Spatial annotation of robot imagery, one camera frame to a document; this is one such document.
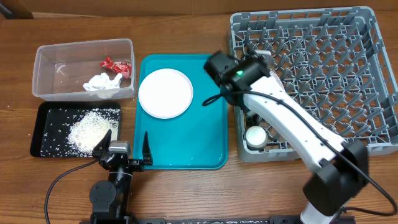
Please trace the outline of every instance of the pile of white grains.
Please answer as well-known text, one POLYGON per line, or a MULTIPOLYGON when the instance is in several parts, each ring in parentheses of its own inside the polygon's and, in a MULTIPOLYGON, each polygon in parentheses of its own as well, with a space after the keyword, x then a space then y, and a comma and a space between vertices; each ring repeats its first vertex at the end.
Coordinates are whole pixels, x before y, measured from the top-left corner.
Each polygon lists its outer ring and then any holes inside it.
MULTIPOLYGON (((70 126, 67 144, 84 155, 91 156, 94 147, 104 138, 106 132, 112 130, 111 140, 117 140, 119 122, 97 112, 89 111, 79 122, 70 126)), ((108 113, 119 113, 119 109, 109 109, 108 113)))

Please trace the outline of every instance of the blue tray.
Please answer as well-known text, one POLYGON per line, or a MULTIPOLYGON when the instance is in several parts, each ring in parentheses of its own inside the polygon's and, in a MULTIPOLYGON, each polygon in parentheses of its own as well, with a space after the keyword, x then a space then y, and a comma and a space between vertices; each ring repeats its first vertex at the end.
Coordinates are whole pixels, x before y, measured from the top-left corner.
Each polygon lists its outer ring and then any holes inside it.
POLYGON ((154 118, 137 102, 133 158, 142 158, 142 142, 145 131, 148 131, 154 164, 146 169, 219 169, 226 163, 227 103, 219 99, 210 106, 201 105, 205 99, 220 93, 203 69, 209 56, 150 55, 142 61, 140 84, 148 74, 172 68, 184 73, 193 86, 191 105, 176 118, 154 118))

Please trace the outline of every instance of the white plate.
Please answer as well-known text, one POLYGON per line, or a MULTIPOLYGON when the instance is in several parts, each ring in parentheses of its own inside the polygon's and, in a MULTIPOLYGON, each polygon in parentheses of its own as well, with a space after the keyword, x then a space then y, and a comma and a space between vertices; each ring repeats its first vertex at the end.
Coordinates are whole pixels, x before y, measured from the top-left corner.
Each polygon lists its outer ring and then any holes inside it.
POLYGON ((192 102, 191 81, 182 72, 163 68, 145 77, 138 89, 142 109, 149 115, 169 119, 182 114, 192 102))

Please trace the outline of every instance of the gray crate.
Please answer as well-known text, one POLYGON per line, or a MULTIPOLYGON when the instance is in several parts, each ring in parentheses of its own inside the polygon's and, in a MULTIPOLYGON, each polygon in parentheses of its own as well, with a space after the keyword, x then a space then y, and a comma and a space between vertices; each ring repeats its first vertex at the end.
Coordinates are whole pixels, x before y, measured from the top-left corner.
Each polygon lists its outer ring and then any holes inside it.
MULTIPOLYGON (((231 16, 230 25, 231 54, 270 50, 286 92, 327 128, 347 141, 362 140, 370 155, 398 150, 398 87, 372 9, 242 12, 231 16)), ((243 161, 299 157, 270 126, 264 151, 248 150, 244 119, 235 108, 243 161)))

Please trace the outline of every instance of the red cloth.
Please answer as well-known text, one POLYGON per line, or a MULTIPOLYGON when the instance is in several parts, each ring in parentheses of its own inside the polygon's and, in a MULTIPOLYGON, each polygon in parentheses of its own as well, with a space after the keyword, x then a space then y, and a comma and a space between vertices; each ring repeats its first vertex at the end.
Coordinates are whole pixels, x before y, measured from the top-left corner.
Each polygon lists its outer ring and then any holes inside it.
POLYGON ((100 65, 116 73, 121 73, 124 78, 130 78, 131 76, 130 62, 113 62, 111 58, 107 57, 100 65))

